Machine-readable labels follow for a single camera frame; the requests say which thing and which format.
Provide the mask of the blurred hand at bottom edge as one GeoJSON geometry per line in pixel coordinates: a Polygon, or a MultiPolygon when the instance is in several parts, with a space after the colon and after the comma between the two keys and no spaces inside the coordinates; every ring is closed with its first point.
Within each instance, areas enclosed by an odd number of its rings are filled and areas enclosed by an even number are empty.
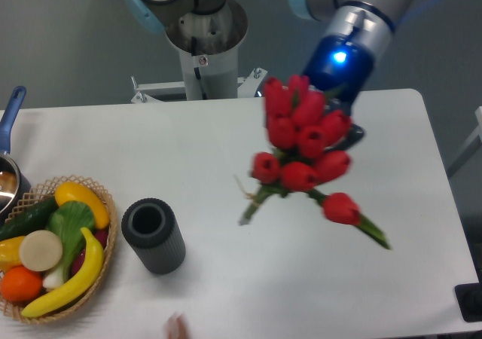
{"type": "Polygon", "coordinates": [[[188,327],[182,315],[172,314],[165,322],[164,334],[167,339],[189,339],[188,327]]]}

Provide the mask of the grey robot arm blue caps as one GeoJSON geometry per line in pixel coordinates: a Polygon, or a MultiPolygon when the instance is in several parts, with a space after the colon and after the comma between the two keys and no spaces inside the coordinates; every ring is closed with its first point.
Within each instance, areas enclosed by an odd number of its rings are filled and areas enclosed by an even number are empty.
{"type": "MultiPolygon", "coordinates": [[[[295,15],[326,20],[328,28],[303,75],[317,90],[333,92],[331,109],[352,111],[357,95],[392,40],[413,0],[288,0],[295,15]]],[[[247,98],[266,76],[238,76],[238,50],[248,18],[234,0],[124,0],[146,30],[164,34],[178,51],[189,100],[247,98]]]]}

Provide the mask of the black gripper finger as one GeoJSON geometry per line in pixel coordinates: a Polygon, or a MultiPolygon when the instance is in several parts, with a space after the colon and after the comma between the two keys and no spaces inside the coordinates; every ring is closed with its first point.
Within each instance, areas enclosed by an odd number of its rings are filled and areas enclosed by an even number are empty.
{"type": "Polygon", "coordinates": [[[342,127],[340,138],[334,145],[335,151],[348,151],[354,145],[360,143],[365,136],[365,130],[357,124],[350,124],[348,127],[342,127]]]}

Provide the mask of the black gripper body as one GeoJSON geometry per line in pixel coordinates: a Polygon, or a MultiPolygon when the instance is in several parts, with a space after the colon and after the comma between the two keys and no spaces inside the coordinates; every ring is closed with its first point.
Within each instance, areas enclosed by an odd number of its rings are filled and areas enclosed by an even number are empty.
{"type": "Polygon", "coordinates": [[[338,89],[341,109],[351,114],[352,105],[374,70],[369,50],[341,36],[325,36],[314,50],[303,75],[311,85],[327,92],[338,89]]]}

